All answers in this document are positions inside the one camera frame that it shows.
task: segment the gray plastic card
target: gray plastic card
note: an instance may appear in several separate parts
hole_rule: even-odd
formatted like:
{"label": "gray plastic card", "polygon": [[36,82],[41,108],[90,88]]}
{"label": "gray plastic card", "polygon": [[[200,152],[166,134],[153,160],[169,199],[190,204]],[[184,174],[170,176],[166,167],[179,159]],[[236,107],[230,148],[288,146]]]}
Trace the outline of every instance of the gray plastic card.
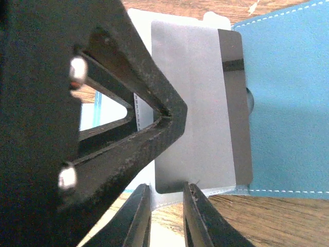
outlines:
{"label": "gray plastic card", "polygon": [[158,193],[247,185],[252,180],[241,37],[153,21],[152,57],[188,105],[184,135],[155,160]]}

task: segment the metal rivet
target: metal rivet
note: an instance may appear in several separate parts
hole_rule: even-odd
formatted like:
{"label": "metal rivet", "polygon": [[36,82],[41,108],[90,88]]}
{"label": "metal rivet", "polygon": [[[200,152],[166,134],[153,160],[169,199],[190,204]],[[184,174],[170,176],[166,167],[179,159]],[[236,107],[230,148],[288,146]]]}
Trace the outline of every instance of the metal rivet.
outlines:
{"label": "metal rivet", "polygon": [[69,78],[71,89],[79,89],[87,79],[88,65],[82,57],[74,57],[71,60]]}
{"label": "metal rivet", "polygon": [[74,166],[70,162],[64,163],[59,176],[58,176],[58,188],[61,192],[70,191],[77,185],[77,173]]}

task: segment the white stitching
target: white stitching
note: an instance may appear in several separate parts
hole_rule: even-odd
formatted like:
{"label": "white stitching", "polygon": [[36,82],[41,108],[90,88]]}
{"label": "white stitching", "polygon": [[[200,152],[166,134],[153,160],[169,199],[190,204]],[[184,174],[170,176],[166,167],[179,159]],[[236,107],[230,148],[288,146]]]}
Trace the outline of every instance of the white stitching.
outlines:
{"label": "white stitching", "polygon": [[169,205],[172,205],[172,204],[176,204],[176,203],[179,203],[180,201],[174,201],[174,202],[167,202],[167,203],[162,203],[162,204],[158,204],[158,205],[155,205],[155,209],[158,209],[160,207],[163,207],[163,206],[169,206]]}
{"label": "white stitching", "polygon": [[237,191],[263,191],[263,192],[279,192],[279,193],[319,193],[319,194],[323,194],[323,193],[327,193],[329,194],[329,191],[300,191],[300,190],[271,190],[271,189],[236,189]]}
{"label": "white stitching", "polygon": [[[311,6],[317,6],[317,5],[321,5],[321,4],[323,4],[323,2],[318,2],[317,4],[316,3],[314,3],[314,4],[312,4]],[[300,7],[300,8],[298,8],[297,10],[303,10],[303,9],[308,9],[309,8],[309,5],[306,5],[306,6],[304,6],[303,8],[302,7]],[[293,13],[293,12],[296,12],[296,9],[293,9],[292,11],[287,11],[287,12],[282,12],[282,13],[280,13],[280,14],[275,14],[274,15],[274,17],[278,17],[279,15],[284,15],[284,14],[290,14],[290,13]],[[270,18],[272,18],[273,16],[269,16],[269,17],[264,17],[264,18],[262,18],[262,19],[258,19],[257,20],[257,22],[261,22],[261,21],[264,21],[264,20],[267,20],[267,19],[270,19]],[[236,27],[234,27],[234,25],[233,25],[233,30],[235,30],[235,28],[238,28],[238,27],[241,27],[241,26],[243,26],[243,25],[238,25],[238,26],[236,26]]]}
{"label": "white stitching", "polygon": [[217,190],[217,191],[213,191],[213,192],[205,193],[205,195],[206,195],[207,197],[209,197],[209,196],[215,196],[215,195],[225,195],[225,193],[230,193],[230,192],[232,192],[232,191],[234,191],[234,189],[232,189],[232,190],[228,190],[228,191]]}
{"label": "white stitching", "polygon": [[[286,14],[289,14],[289,13],[294,13],[294,12],[296,12],[296,9],[293,9],[291,12],[290,11],[287,11],[287,12],[285,12]],[[265,18],[263,18],[263,20],[266,20],[266,19],[270,19],[270,18],[273,18],[273,16],[271,15],[271,16],[269,16],[269,17],[265,17]],[[264,191],[264,192],[282,192],[282,193],[286,193],[286,192],[288,192],[288,193],[301,193],[301,191],[299,191],[299,190],[296,190],[296,191],[293,191],[293,190],[288,190],[288,191],[286,191],[286,190],[281,190],[281,191],[279,191],[279,190],[271,190],[271,189],[262,189],[262,190],[259,190],[259,189],[256,189],[256,190],[254,190],[254,189],[237,189],[238,191],[256,191],[256,192],[259,192],[259,191]],[[319,193],[319,194],[321,194],[321,193],[329,193],[329,191],[303,191],[303,193]]]}

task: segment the wooden table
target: wooden table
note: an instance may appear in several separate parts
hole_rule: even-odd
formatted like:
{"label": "wooden table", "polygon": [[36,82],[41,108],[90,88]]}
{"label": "wooden table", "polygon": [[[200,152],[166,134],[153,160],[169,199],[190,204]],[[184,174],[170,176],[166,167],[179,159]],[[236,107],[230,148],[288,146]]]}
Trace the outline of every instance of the wooden table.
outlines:
{"label": "wooden table", "polygon": [[[249,17],[305,2],[303,0],[129,0],[126,8],[183,15],[201,19],[207,11],[230,18],[232,24]],[[84,87],[76,96],[93,102],[95,91]],[[121,197],[83,240],[106,224],[127,199]],[[329,201],[306,199],[213,196],[211,202],[227,221],[256,246],[329,246]],[[182,204],[152,214],[151,246],[185,246]]]}

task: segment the blue leather case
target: blue leather case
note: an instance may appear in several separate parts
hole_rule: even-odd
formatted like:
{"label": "blue leather case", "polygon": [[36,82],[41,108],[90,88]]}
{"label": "blue leather case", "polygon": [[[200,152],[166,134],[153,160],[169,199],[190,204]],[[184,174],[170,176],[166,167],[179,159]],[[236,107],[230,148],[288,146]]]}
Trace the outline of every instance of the blue leather case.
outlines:
{"label": "blue leather case", "polygon": [[329,0],[237,23],[242,35],[252,196],[329,199]]}

